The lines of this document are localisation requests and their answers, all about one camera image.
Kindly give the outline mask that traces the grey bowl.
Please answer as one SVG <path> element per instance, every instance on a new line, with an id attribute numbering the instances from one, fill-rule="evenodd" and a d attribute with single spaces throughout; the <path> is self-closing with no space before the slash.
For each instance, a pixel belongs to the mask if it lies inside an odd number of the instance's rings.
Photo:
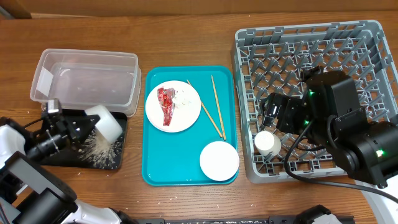
<path id="1" fill-rule="evenodd" d="M 97 105 L 85 110 L 86 115 L 98 115 L 99 121 L 95 124 L 97 131 L 109 144 L 114 143 L 123 133 L 123 129 L 114 116 L 103 105 Z"/>

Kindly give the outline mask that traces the foil ball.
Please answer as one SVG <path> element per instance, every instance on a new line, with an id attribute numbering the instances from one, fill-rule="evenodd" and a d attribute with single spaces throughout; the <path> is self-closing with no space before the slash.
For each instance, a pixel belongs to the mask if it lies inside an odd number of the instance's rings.
<path id="1" fill-rule="evenodd" d="M 183 108 L 191 105 L 190 94 L 185 93 L 183 90 L 175 90 L 172 102 L 176 108 Z"/>

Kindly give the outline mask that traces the red wrapper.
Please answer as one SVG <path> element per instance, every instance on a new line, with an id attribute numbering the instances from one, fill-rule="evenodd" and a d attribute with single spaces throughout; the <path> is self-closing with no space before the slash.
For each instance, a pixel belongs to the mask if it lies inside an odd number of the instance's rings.
<path id="1" fill-rule="evenodd" d="M 174 112 L 174 103 L 173 99 L 175 96 L 175 90 L 173 88 L 164 88 L 161 87 L 157 90 L 157 98 L 164 113 L 164 126 L 169 126 L 172 120 L 173 112 Z"/>

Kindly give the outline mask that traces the white cup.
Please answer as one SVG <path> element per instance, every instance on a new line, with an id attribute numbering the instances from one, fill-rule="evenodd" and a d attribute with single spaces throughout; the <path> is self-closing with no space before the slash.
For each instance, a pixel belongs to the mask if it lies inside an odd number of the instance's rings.
<path id="1" fill-rule="evenodd" d="M 281 141 L 273 133 L 261 131 L 254 138 L 254 145 L 262 156 L 276 156 L 281 150 Z"/>

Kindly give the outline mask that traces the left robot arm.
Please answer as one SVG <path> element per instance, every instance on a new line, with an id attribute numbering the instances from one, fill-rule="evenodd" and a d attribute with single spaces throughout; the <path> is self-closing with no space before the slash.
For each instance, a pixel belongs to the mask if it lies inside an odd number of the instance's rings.
<path id="1" fill-rule="evenodd" d="M 137 223 L 126 213 L 99 208 L 77 199 L 62 180 L 39 165 L 68 146 L 83 143 L 113 116 L 68 117 L 46 114 L 42 127 L 28 131 L 11 118 L 1 118 L 1 221 L 3 223 Z"/>

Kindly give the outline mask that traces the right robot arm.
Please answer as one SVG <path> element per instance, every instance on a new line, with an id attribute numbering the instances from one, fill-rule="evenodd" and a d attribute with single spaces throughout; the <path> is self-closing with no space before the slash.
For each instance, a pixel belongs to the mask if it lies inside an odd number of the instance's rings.
<path id="1" fill-rule="evenodd" d="M 354 80 L 341 70 L 304 70 L 301 98 L 271 93 L 261 102 L 262 125 L 297 135 L 284 158 L 286 173 L 309 184 L 362 191 L 379 223 L 397 223 L 397 123 L 368 121 Z M 292 172 L 290 156 L 306 139 L 333 156 L 355 184 L 311 179 Z"/>

